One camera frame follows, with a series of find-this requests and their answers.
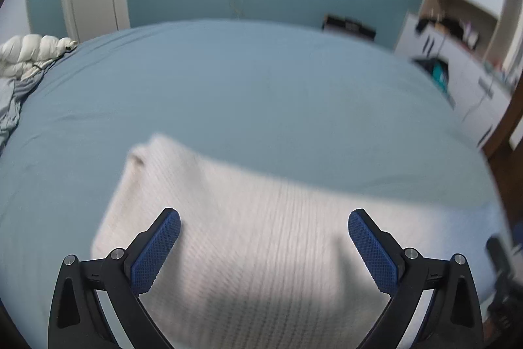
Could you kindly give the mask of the white shelving unit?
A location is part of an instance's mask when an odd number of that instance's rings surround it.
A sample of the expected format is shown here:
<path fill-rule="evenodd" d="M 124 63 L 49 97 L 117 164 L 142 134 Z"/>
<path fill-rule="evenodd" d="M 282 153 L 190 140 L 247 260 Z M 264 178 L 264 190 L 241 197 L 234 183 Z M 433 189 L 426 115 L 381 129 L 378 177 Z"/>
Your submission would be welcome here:
<path fill-rule="evenodd" d="M 448 100 L 481 148 L 518 84 L 521 47 L 522 0 L 423 0 L 407 13 L 395 53 L 447 65 Z"/>

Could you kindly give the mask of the light blue bed sheet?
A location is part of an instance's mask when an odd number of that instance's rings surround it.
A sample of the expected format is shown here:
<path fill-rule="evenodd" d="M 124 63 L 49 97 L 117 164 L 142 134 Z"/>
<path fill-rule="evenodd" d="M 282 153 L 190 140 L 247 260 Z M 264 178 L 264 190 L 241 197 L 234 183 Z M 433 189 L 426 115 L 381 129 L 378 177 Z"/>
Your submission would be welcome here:
<path fill-rule="evenodd" d="M 47 344 L 62 259 L 97 259 L 128 154 L 155 135 L 315 189 L 501 207 L 448 100 L 375 44 L 226 20 L 101 36 L 45 74 L 1 156 L 1 299 L 33 348 Z"/>

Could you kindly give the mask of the white knitted sweater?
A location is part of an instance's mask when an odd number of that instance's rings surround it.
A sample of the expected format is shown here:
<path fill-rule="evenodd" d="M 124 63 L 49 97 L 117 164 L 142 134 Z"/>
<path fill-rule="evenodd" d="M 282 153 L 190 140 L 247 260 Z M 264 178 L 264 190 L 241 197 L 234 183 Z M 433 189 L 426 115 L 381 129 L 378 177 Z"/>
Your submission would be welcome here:
<path fill-rule="evenodd" d="M 427 257 L 463 253 L 481 299 L 495 280 L 488 238 L 512 241 L 497 203 L 459 208 L 344 195 L 155 135 L 128 154 L 92 256 L 127 246 L 166 207 L 180 214 L 182 230 L 143 303 L 168 340 L 187 348 L 356 347 L 387 302 L 348 234 L 357 208 Z"/>

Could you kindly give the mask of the crumpled pale green blanket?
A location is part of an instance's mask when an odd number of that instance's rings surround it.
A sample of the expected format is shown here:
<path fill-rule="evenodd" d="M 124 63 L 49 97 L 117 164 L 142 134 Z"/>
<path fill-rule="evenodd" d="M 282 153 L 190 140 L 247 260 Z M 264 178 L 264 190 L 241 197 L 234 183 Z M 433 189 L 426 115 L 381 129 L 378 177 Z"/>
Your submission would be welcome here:
<path fill-rule="evenodd" d="M 1 79 L 1 151 L 4 151 L 12 132 L 20 122 L 22 104 L 38 87 L 43 76 L 44 72 L 40 72 L 26 80 L 16 80 L 15 78 Z"/>

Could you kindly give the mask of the black box by wall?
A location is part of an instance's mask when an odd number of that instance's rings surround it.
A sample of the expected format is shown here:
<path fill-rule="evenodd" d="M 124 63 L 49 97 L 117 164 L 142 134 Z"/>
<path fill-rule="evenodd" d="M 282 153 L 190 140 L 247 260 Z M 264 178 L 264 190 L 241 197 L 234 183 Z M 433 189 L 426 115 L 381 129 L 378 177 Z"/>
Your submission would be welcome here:
<path fill-rule="evenodd" d="M 332 14 L 325 15 L 322 23 L 322 30 L 348 34 L 370 41 L 374 41 L 377 34 L 374 28 L 367 26 L 360 21 Z"/>

